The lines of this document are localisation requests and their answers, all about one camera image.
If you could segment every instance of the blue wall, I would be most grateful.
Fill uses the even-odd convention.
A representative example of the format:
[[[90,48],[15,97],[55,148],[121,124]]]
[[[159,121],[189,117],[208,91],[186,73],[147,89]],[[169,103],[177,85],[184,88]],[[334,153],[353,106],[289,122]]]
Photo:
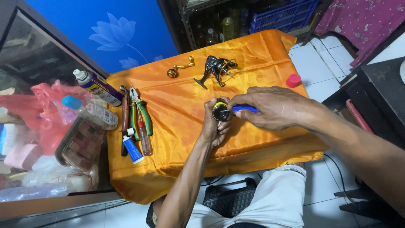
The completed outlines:
[[[26,0],[108,73],[178,55],[155,0]]]

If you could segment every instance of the white pants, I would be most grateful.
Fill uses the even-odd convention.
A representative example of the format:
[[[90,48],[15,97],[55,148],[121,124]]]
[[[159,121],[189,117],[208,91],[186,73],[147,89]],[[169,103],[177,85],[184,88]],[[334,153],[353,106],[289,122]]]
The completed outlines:
[[[295,164],[266,171],[252,202],[240,214],[225,218],[195,203],[187,228],[226,228],[240,222],[268,228],[301,228],[306,178],[305,169]]]

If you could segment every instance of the orange cloth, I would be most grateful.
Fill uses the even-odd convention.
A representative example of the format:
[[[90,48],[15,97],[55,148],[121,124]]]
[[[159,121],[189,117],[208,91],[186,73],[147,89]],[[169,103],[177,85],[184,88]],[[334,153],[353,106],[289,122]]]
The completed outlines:
[[[150,137],[153,155],[133,165],[129,156],[121,157],[121,127],[108,131],[111,184],[123,198],[139,204],[151,203],[167,194],[200,134],[204,102],[212,97],[232,98],[246,93],[250,86],[286,87],[288,76],[297,73],[287,54],[295,41],[295,37],[278,30],[267,30],[112,74],[107,80],[110,85],[114,88],[134,86],[147,102],[153,122]],[[179,69],[175,79],[167,77],[167,70],[174,64],[189,63],[189,55],[194,57],[195,66]],[[204,83],[208,90],[193,80],[202,78],[209,55],[235,58],[241,67],[230,70],[234,79],[223,77],[225,87],[220,87],[212,74]],[[293,90],[308,97],[302,85]],[[110,109],[117,114],[120,123],[121,107]],[[320,159],[326,149],[326,145],[303,128],[264,131],[234,118],[232,129],[219,150],[213,149],[204,176],[312,161]]]

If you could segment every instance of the hand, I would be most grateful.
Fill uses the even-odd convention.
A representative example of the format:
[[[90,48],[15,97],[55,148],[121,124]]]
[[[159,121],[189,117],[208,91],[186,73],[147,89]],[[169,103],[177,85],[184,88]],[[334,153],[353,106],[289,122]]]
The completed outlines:
[[[229,102],[229,97],[220,98],[224,99],[227,103]],[[230,114],[228,118],[222,121],[218,126],[218,121],[212,116],[212,109],[214,108],[216,101],[217,99],[214,97],[210,101],[204,103],[205,117],[200,134],[200,137],[203,140],[212,143],[212,146],[218,146],[224,140],[226,133],[230,129],[230,119],[232,118],[232,115]]]
[[[257,113],[241,110],[236,116],[267,130],[283,130],[292,126],[309,128],[312,120],[321,118],[318,111],[326,109],[315,100],[278,86],[250,87],[246,94],[232,98],[228,110],[237,104],[256,107]]]

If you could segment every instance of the pink plastic bag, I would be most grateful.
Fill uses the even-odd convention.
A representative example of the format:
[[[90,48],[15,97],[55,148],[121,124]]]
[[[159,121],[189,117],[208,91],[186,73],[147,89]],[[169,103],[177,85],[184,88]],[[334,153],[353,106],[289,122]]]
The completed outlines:
[[[40,134],[39,144],[44,155],[54,155],[77,117],[74,110],[62,104],[62,99],[68,95],[81,100],[95,96],[79,86],[61,85],[59,80],[56,80],[52,87],[41,83],[33,86],[31,90],[34,95],[0,96],[0,106],[19,115],[27,127]]]

